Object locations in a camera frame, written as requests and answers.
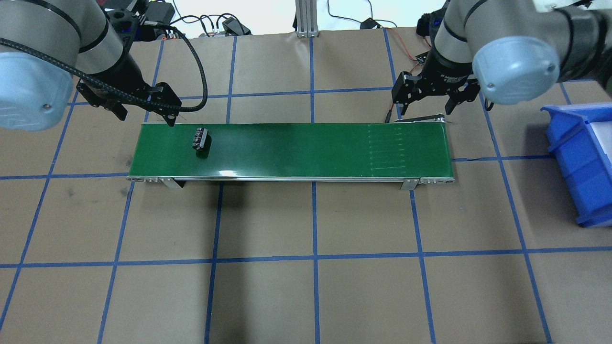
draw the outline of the white wall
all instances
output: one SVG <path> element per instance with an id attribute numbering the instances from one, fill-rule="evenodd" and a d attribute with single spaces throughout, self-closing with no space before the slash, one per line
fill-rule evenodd
<path id="1" fill-rule="evenodd" d="M 363 21 L 370 17 L 370 6 L 366 0 L 329 0 L 332 14 Z M 392 20 L 399 26 L 416 26 L 423 13 L 439 9 L 444 0 L 370 0 L 375 19 Z M 295 0 L 175 0 L 184 15 L 232 13 L 253 34 L 278 34 L 293 32 L 296 13 Z M 359 24 L 336 19 L 327 14 L 327 1 L 317 1 L 319 30 L 359 29 Z M 200 24 L 177 23 L 187 37 L 198 37 L 203 33 Z"/>

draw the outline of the red wire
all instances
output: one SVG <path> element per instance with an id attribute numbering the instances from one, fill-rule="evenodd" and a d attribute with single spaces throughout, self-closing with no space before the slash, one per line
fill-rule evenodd
<path id="1" fill-rule="evenodd" d="M 406 48 L 406 44 L 404 43 L 404 40 L 403 40 L 403 39 L 401 39 L 400 34 L 399 34 L 399 33 L 397 33 L 397 31 L 396 31 L 396 30 L 394 30 L 394 29 L 392 29 L 392 28 L 387 28 L 387 29 L 388 29 L 388 30 L 391 30 L 391 31 L 392 31 L 394 34 L 396 34 L 396 35 L 397 35 L 397 38 L 399 38 L 399 39 L 400 39 L 401 45 L 404 47 L 404 50 L 406 51 L 406 54 L 408 54 L 408 57 L 409 57 L 411 60 L 416 61 L 416 59 L 415 59 L 415 58 L 414 58 L 412 55 L 410 55 L 410 52 L 408 51 L 408 48 Z"/>

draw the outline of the grid of blue tape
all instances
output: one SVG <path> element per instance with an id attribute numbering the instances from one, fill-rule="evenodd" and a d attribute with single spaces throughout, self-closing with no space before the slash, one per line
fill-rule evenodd
<path id="1" fill-rule="evenodd" d="M 392 75 L 392 83 L 395 81 L 395 68 L 393 64 L 393 58 L 391 54 L 391 48 L 389 45 L 389 38 L 387 35 L 386 29 L 384 31 L 384 38 L 387 47 L 387 54 L 389 56 L 389 64 L 390 71 Z M 212 95 L 210 98 L 227 98 L 227 114 L 226 114 L 226 122 L 230 122 L 230 112 L 231 112 L 231 99 L 233 97 L 257 97 L 257 96 L 269 96 L 269 95 L 287 95 L 287 94 L 309 94 L 310 95 L 310 114 L 311 114 L 311 122 L 315 122 L 315 94 L 318 93 L 330 93 L 330 92 L 367 92 L 367 91 L 384 91 L 390 90 L 391 87 L 378 87 L 378 88 L 358 88 L 358 89 L 327 89 L 327 90 L 316 90 L 315 89 L 315 61 L 313 54 L 313 39 L 310 38 L 310 90 L 307 91 L 296 91 L 296 92 L 268 92 L 268 93 L 257 93 L 257 94 L 233 94 L 233 79 L 234 79 L 234 65 L 236 61 L 236 46 L 237 46 L 237 37 L 234 37 L 233 42 L 233 51 L 232 51 L 232 60 L 231 60 L 231 70 L 230 70 L 230 79 L 229 79 L 229 90 L 226 95 Z M 159 54 L 157 57 L 157 64 L 155 67 L 154 79 L 153 83 L 157 80 L 157 75 L 159 72 L 160 62 L 162 60 L 163 53 L 163 42 L 160 44 Z M 564 96 L 567 100 L 567 103 L 571 104 L 571 100 L 565 87 L 561 84 L 561 89 L 564 93 Z M 487 125 L 489 131 L 491 133 L 491 139 L 493 140 L 493 145 L 495 148 L 495 157 L 483 157 L 479 159 L 466 159 L 466 158 L 456 158 L 453 159 L 454 162 L 471 162 L 471 161 L 498 161 L 499 167 L 502 173 L 502 177 L 504 180 L 504 185 L 506 187 L 506 192 L 508 196 L 508 200 L 510 203 L 510 207 L 512 209 L 512 214 L 514 217 L 514 221 L 517 228 L 517 234 L 521 243 L 521 249 L 515 250 L 479 250 L 479 251 L 452 251 L 452 252 L 425 252 L 423 250 L 423 245 L 420 238 L 420 227 L 419 227 L 419 218 L 418 218 L 418 208 L 417 201 L 414 196 L 414 192 L 410 191 L 410 203 L 413 214 L 413 221 L 415 227 L 415 236 L 417 240 L 417 252 L 404 252 L 404 253 L 363 253 L 363 254 L 342 254 L 342 255 L 319 255 L 318 254 L 318 241 L 317 241 L 317 213 L 316 213 L 316 183 L 312 183 L 312 219 L 313 219 L 313 254 L 312 255 L 298 255 L 298 256 L 269 256 L 269 257 L 251 257 L 251 258 L 217 258 L 218 251 L 218 240 L 219 240 L 219 231 L 220 231 L 220 223 L 222 219 L 222 203 L 223 203 L 223 183 L 220 183 L 219 192 L 218 192 L 218 203 L 217 203 L 217 218 L 215 223 L 215 234 L 214 234 L 214 242 L 213 242 L 213 253 L 211 259 L 192 259 L 192 260 L 155 260 L 155 261 L 120 261 L 119 256 L 121 253 L 121 245 L 123 241 L 123 235 L 125 231 L 125 224 L 127 223 L 127 218 L 130 210 L 130 202 L 132 199 L 132 193 L 134 189 L 134 183 L 131 183 L 129 192 L 127 194 L 124 215 L 121 223 L 121 228 L 119 232 L 119 240 L 117 243 L 117 248 L 113 261 L 88 261 L 88 262 L 74 262 L 74 263 L 25 263 L 25 256 L 28 252 L 28 247 L 30 241 L 32 239 L 32 235 L 34 234 L 34 229 L 36 227 L 37 219 L 40 213 L 40 208 L 45 198 L 45 194 L 47 192 L 48 184 L 51 179 L 58 178 L 110 178 L 110 177 L 119 177 L 126 176 L 127 173 L 92 173 L 92 174 L 53 174 L 53 170 L 55 168 L 55 163 L 57 161 L 59 151 L 61 150 L 62 142 L 64 141 L 65 133 L 68 128 L 70 117 L 74 110 L 75 106 L 78 105 L 87 105 L 84 102 L 77 102 L 77 93 L 73 96 L 72 101 L 68 104 L 70 110 L 68 115 L 66 116 L 63 130 L 61 136 L 59 138 L 59 142 L 53 157 L 53 161 L 51 163 L 48 174 L 46 175 L 31 175 L 31 176 L 0 176 L 0 180 L 12 180 L 12 179 L 44 179 L 45 185 L 42 190 L 42 194 L 40 196 L 40 200 L 36 211 L 34 213 L 34 218 L 32 220 L 32 224 L 30 230 L 28 232 L 28 236 L 26 239 L 25 246 L 23 248 L 20 262 L 17 264 L 0 264 L 0 269 L 2 268 L 13 268 L 16 269 L 15 276 L 13 278 L 13 282 L 11 284 L 9 295 L 6 299 L 5 306 L 2 310 L 2 315 L 0 317 L 0 331 L 2 330 L 2 326 L 4 324 L 4 320 L 6 318 L 6 314 L 10 307 L 10 301 L 12 300 L 13 293 L 15 291 L 15 287 L 17 285 L 17 280 L 19 279 L 20 272 L 24 268 L 32 268 L 32 267 L 77 267 L 77 266 L 110 266 L 112 267 L 111 277 L 108 286 L 108 292 L 106 295 L 105 306 L 102 315 L 102 321 L 100 323 L 100 330 L 98 336 L 98 343 L 102 342 L 104 329 L 106 325 L 106 317 L 108 315 L 108 309 L 110 306 L 110 300 L 113 293 L 113 285 L 114 278 L 116 276 L 116 270 L 118 266 L 146 266 L 146 265 L 172 265 L 172 264 L 211 264 L 211 276 L 210 276 L 210 284 L 209 284 L 209 295 L 208 295 L 208 303 L 207 303 L 207 312 L 206 312 L 206 330 L 205 330 L 205 343 L 209 343 L 209 334 L 211 330 L 211 320 L 212 320 L 212 303 L 214 298 L 214 286 L 215 286 L 215 273 L 216 273 L 216 265 L 217 264 L 226 264 L 226 263 L 248 263 L 248 262 L 263 262 L 263 261 L 313 261 L 313 291 L 314 291 L 314 309 L 315 309 L 315 342 L 319 344 L 321 342 L 320 338 L 320 323 L 319 323 L 319 285 L 318 285 L 318 261 L 319 260 L 347 260 L 347 259 L 375 259 L 375 258 L 418 258 L 423 290 L 424 290 L 424 298 L 425 298 L 425 306 L 427 310 L 427 320 L 429 324 L 430 337 L 431 342 L 436 343 L 436 335 L 435 335 L 435 325 L 434 325 L 434 314 L 431 311 L 431 300 L 429 287 L 427 283 L 427 269 L 426 269 L 426 257 L 436 257 L 436 256 L 481 256 L 481 255 L 523 255 L 525 258 L 526 267 L 529 273 L 529 278 L 532 284 L 532 289 L 535 297 L 535 302 L 537 304 L 538 311 L 540 313 L 540 319 L 542 321 L 543 331 L 546 335 L 546 339 L 548 343 L 552 343 L 552 338 L 550 335 L 550 331 L 548 329 L 546 316 L 544 313 L 544 309 L 542 307 L 542 302 L 540 300 L 536 278 L 534 276 L 534 271 L 531 267 L 531 262 L 529 259 L 530 255 L 539 254 L 539 253 L 564 253 L 564 252 L 601 252 L 601 251 L 612 251 L 612 246 L 599 246 L 599 247 L 561 247 L 561 248 L 545 248 L 545 249 L 529 249 L 525 244 L 525 240 L 523 237 L 520 220 L 518 218 L 516 206 L 514 204 L 512 191 L 510 189 L 510 184 L 508 182 L 508 178 L 506 175 L 506 170 L 504 168 L 503 161 L 506 160 L 529 160 L 529 159 L 550 159 L 552 156 L 550 155 L 528 155 L 528 156 L 508 156 L 504 157 L 501 155 L 499 151 L 499 146 L 497 143 L 497 139 L 495 136 L 495 132 L 493 129 L 493 124 L 491 123 L 491 119 L 489 117 L 488 112 L 485 109 L 484 99 L 482 95 L 480 95 L 480 101 L 482 103 L 484 116 L 487 121 Z M 181 99 L 198 99 L 200 97 L 181 97 Z M 149 113 L 145 114 L 145 121 L 148 119 Z"/>

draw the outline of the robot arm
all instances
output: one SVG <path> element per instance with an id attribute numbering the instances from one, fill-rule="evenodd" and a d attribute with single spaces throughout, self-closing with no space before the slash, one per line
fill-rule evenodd
<path id="1" fill-rule="evenodd" d="M 151 87 L 143 80 L 129 54 L 133 36 L 118 34 L 135 35 L 140 24 L 174 29 L 129 10 L 105 13 L 94 0 L 0 0 L 0 127 L 43 130 L 57 124 L 73 94 L 71 73 L 81 78 L 77 89 L 92 106 L 102 106 L 122 121 L 127 115 L 123 104 L 154 111 L 170 126 L 179 111 L 202 109 L 207 99 L 204 72 L 179 32 L 198 61 L 203 101 L 181 107 L 169 85 Z"/>
<path id="2" fill-rule="evenodd" d="M 489 101 L 516 104 L 555 82 L 581 78 L 597 80 L 612 94 L 610 26 L 612 10 L 568 6 L 540 13 L 533 0 L 450 1 L 423 72 L 402 72 L 394 101 L 405 112 L 413 101 L 448 94 L 450 114 L 473 101 L 481 85 Z"/>

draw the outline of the floor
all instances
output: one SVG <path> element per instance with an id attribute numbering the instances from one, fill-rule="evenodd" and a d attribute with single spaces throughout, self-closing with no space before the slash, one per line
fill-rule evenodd
<path id="1" fill-rule="evenodd" d="M 193 44 L 211 98 L 182 122 L 381 122 L 412 68 L 382 29 Z M 182 42 L 133 55 L 145 80 L 199 101 Z M 482 99 L 457 107 L 452 185 L 170 190 L 125 179 L 141 122 L 159 117 L 130 107 L 120 122 L 75 94 L 63 125 L 0 132 L 0 342 L 609 342 L 612 231 L 575 224 L 540 112 L 602 101 L 585 81 L 491 112 Z"/>

